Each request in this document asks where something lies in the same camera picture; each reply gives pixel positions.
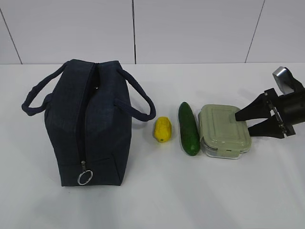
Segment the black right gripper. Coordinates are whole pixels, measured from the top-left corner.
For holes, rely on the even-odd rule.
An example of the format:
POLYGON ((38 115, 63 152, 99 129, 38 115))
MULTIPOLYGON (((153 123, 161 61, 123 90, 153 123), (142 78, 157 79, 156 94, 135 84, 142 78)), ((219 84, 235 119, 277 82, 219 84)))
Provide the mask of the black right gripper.
POLYGON ((305 89, 290 94, 278 95, 275 89, 268 89, 253 102, 235 113, 236 121, 263 119, 263 122, 248 128, 253 136, 283 139, 295 135, 294 125, 305 121, 305 89))

